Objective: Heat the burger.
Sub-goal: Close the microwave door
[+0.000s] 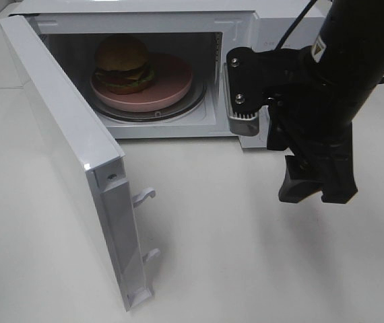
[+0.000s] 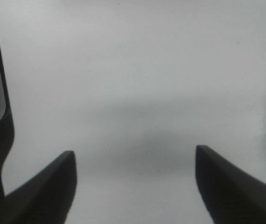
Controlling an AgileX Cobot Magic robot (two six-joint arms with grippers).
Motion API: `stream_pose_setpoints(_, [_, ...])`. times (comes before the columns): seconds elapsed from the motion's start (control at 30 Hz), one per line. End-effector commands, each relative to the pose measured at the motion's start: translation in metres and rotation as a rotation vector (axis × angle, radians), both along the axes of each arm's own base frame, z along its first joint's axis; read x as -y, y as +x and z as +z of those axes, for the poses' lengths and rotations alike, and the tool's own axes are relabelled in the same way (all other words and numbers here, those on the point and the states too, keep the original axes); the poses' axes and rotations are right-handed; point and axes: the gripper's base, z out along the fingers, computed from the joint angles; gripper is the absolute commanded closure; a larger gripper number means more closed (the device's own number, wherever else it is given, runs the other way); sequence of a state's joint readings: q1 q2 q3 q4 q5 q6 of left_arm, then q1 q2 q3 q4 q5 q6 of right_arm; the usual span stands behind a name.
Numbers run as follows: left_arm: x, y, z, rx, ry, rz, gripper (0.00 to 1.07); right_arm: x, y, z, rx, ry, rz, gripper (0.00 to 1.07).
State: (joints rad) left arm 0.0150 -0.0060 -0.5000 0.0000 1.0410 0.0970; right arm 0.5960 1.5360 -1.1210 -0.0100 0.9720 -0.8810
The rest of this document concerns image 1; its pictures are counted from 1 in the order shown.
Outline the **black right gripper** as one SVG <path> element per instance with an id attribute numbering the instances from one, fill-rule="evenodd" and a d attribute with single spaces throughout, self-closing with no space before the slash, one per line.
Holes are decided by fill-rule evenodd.
<path id="1" fill-rule="evenodd" d="M 352 122 L 339 111 L 338 89 L 323 78 L 312 46 L 257 53 L 261 91 L 269 106 L 269 150 L 286 155 L 278 198 L 298 203 L 322 191 L 324 203 L 346 204 L 357 192 L 352 154 Z M 315 169 L 300 162 L 319 162 Z"/>

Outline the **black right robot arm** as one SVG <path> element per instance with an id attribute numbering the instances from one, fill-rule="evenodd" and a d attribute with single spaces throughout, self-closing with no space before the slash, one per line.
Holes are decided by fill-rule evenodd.
<path id="1" fill-rule="evenodd" d="M 320 192 L 325 203 L 347 203 L 357 191 L 352 121 L 384 82 L 384 1 L 334 1 L 311 46 L 261 59 L 267 147 L 291 150 L 279 199 Z"/>

